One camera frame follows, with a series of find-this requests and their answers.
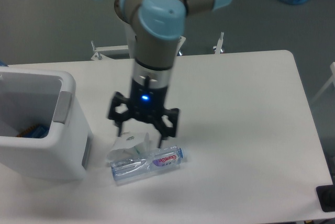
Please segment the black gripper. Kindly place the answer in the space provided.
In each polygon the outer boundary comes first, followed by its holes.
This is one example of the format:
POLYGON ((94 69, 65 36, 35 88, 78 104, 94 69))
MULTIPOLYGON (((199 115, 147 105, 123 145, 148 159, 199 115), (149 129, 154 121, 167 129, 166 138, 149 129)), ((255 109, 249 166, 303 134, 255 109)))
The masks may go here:
POLYGON ((135 119, 147 124, 154 124, 160 133, 158 148, 162 147, 163 141, 169 137, 175 138, 180 110, 178 108, 164 108, 167 91, 168 86, 147 88, 132 80, 129 98, 116 92, 111 99, 107 119, 112 120, 118 128, 117 136, 121 136, 122 125, 125 121, 135 119), (125 105, 127 109, 119 113, 116 108, 121 105, 125 105))

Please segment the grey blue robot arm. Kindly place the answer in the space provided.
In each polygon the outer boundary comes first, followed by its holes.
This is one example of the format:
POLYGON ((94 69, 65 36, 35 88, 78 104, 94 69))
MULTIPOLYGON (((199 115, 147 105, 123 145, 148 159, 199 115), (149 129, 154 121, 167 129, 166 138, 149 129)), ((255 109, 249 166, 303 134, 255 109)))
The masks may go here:
POLYGON ((135 119, 151 124, 160 139, 175 137, 179 109, 164 106, 177 45, 187 16, 217 10, 232 0, 117 0, 115 11, 136 35, 130 96, 116 92, 108 118, 116 127, 135 119))

